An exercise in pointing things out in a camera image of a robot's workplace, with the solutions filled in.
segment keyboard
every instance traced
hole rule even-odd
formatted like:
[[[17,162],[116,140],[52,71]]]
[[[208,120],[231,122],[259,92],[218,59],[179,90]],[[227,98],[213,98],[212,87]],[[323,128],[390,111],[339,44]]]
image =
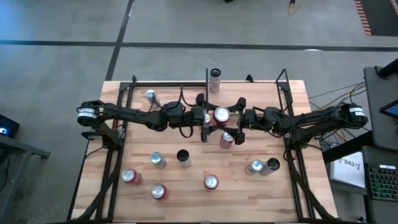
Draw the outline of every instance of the keyboard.
[[[368,164],[368,175],[374,200],[398,202],[398,170],[395,166]]]

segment tall can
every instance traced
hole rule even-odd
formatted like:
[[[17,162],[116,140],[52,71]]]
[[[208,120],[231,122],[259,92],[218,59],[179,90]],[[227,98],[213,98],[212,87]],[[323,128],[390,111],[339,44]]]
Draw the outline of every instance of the tall can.
[[[122,180],[125,183],[139,185],[142,182],[142,177],[135,169],[125,169],[122,172]]]
[[[156,166],[156,168],[163,169],[166,167],[166,160],[158,152],[154,152],[152,155],[150,155],[150,161]]]
[[[248,175],[254,175],[262,170],[263,165],[259,159],[253,160],[249,165],[246,166],[246,173]]]
[[[234,143],[234,137],[232,137],[232,135],[224,131],[221,135],[220,146],[223,149],[229,149],[233,143]]]
[[[209,174],[205,177],[205,187],[207,190],[215,190],[218,187],[218,178],[216,175]]]
[[[226,125],[229,121],[229,109],[225,107],[217,107],[213,113],[213,119],[217,125]]]
[[[210,83],[209,83],[209,91],[210,93],[218,93],[220,90],[220,81],[221,81],[221,71],[217,68],[214,68],[210,71]]]
[[[267,176],[274,171],[277,171],[280,167],[280,162],[275,158],[270,158],[264,163],[264,167],[260,170],[260,175]]]
[[[152,109],[159,109],[160,108],[160,101],[157,95],[155,94],[154,90],[147,91],[147,99],[148,102],[152,105]]]
[[[189,152],[187,150],[179,150],[177,153],[177,159],[182,167],[187,168],[191,166],[191,160],[189,159]]]
[[[156,200],[165,200],[169,197],[169,190],[163,184],[153,185],[150,194]]]

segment can lid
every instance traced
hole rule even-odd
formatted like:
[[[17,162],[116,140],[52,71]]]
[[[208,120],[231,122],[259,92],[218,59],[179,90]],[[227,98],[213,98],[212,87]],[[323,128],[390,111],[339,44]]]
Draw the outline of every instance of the can lid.
[[[205,113],[205,123],[209,123],[210,122],[210,115]]]
[[[154,97],[155,91],[154,90],[148,90],[147,91],[147,97],[152,98]]]
[[[213,69],[211,69],[211,71],[210,71],[210,75],[211,75],[212,77],[220,77],[221,71],[220,71],[218,68],[213,68]]]
[[[181,162],[183,161],[187,161],[189,158],[189,152],[185,149],[181,149],[179,150],[179,152],[177,153],[177,159]]]
[[[213,174],[207,175],[205,177],[205,185],[210,189],[215,189],[218,186],[218,178]]]
[[[125,169],[122,172],[122,180],[125,182],[130,182],[136,174],[132,169]]]
[[[162,155],[160,155],[160,153],[158,152],[154,152],[152,153],[152,155],[150,155],[150,161],[153,164],[158,164],[161,160],[162,160]]]
[[[255,171],[260,171],[262,170],[262,162],[259,159],[255,159],[251,162],[251,167],[255,170]]]
[[[225,141],[234,141],[234,137],[232,137],[232,135],[230,135],[230,134],[228,134],[227,132],[225,132],[224,131],[224,133],[223,133],[223,139],[225,140]]]
[[[227,121],[229,119],[229,110],[227,108],[219,107],[214,110],[217,121]]]
[[[152,194],[152,196],[156,199],[162,198],[164,196],[165,192],[166,192],[166,189],[163,186],[163,184],[153,185],[150,190],[150,194]]]
[[[268,167],[272,170],[277,170],[280,167],[280,162],[275,158],[270,158],[267,162]]]

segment black can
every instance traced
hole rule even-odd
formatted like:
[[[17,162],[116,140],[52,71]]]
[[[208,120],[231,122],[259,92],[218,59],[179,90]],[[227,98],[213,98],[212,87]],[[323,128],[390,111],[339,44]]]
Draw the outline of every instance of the black can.
[[[280,162],[275,158],[270,158],[267,162],[264,163],[264,167],[260,170],[259,174],[263,176],[267,176],[274,171],[277,171],[280,167]]]

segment desk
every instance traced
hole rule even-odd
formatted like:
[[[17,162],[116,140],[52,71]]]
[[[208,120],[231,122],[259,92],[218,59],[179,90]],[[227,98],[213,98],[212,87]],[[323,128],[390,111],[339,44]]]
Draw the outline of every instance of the desk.
[[[100,100],[116,103],[120,82],[104,82]],[[294,113],[310,112],[307,92],[303,81],[290,81],[294,100]],[[135,87],[132,108],[148,110],[146,90],[155,90],[161,103],[178,99],[178,87]],[[204,88],[185,87],[184,96],[194,103]],[[239,97],[247,99],[246,108],[275,106],[279,99],[275,82],[223,82],[218,94],[209,95],[209,102],[229,106]],[[129,123],[126,131],[122,170],[137,169],[144,182],[139,186],[119,180],[114,222],[272,222],[296,221],[292,185],[287,163],[283,160],[283,139],[273,138],[260,131],[245,130],[246,142],[231,149],[219,146],[221,132],[212,133],[207,143],[200,141],[199,127],[194,128],[191,138],[183,138],[178,130],[166,129],[157,133],[140,124]],[[90,141],[87,152],[101,147],[101,141]],[[179,166],[176,153],[180,149],[190,152],[192,166]],[[154,151],[163,154],[167,161],[165,169],[156,169],[149,160]],[[275,157],[281,161],[280,169],[267,176],[248,176],[245,166],[253,159],[268,160]],[[318,149],[303,150],[308,181],[320,203],[337,216],[333,196],[326,174],[322,153]],[[106,150],[98,151],[84,163],[72,218],[81,215],[98,193],[103,175]],[[214,192],[206,192],[204,176],[215,174],[220,180]],[[150,188],[162,183],[170,190],[170,197],[157,202],[150,196]],[[305,199],[300,192],[304,214],[307,217]],[[104,210],[108,210],[109,197],[105,198]]]

